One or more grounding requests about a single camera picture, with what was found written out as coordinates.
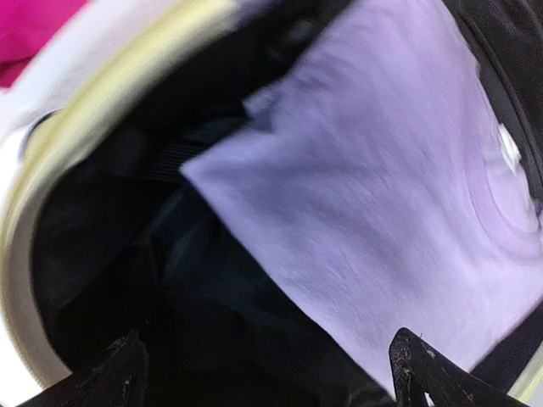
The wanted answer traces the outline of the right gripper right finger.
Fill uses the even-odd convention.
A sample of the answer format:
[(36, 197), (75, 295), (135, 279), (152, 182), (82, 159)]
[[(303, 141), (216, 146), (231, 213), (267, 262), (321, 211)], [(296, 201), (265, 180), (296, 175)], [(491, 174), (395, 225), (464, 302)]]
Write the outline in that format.
[(401, 328), (389, 346), (399, 406), (522, 406), (507, 395), (535, 355), (535, 341), (514, 332), (474, 368), (463, 370), (412, 331)]

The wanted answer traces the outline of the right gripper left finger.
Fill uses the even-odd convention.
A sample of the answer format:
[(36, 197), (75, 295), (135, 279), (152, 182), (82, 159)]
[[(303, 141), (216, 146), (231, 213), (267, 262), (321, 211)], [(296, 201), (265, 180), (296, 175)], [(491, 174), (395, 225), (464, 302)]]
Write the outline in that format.
[(139, 333), (130, 332), (109, 345), (100, 359), (25, 401), (25, 406), (142, 406), (148, 361)]

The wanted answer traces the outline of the pale yellow hard suitcase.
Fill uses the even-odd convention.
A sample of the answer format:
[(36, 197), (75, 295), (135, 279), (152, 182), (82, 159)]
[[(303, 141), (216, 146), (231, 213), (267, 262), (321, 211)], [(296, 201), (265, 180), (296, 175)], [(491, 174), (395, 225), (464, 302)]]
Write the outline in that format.
[[(181, 1), (37, 124), (6, 205), (1, 304), (42, 391), (136, 331), (142, 406), (399, 406), (390, 360), (386, 389), (182, 173), (249, 125), (355, 2)], [(542, 230), (542, 4), (441, 2)], [(542, 299), (495, 347), (514, 332), (540, 361)], [(514, 383), (529, 384), (530, 362)]]

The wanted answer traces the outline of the purple cloth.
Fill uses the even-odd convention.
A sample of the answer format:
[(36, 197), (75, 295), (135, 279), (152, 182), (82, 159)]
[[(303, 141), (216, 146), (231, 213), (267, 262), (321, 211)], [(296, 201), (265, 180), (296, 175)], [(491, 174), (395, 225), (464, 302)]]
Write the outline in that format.
[(470, 370), (542, 299), (542, 230), (441, 1), (357, 1), (182, 173), (271, 279), (392, 388), (402, 327)]

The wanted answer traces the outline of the red cloth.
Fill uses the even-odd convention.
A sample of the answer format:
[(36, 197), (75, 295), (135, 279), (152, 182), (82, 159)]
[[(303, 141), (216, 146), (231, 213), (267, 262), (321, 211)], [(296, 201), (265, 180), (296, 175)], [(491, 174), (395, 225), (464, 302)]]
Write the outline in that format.
[(1, 87), (9, 88), (86, 0), (1, 0)]

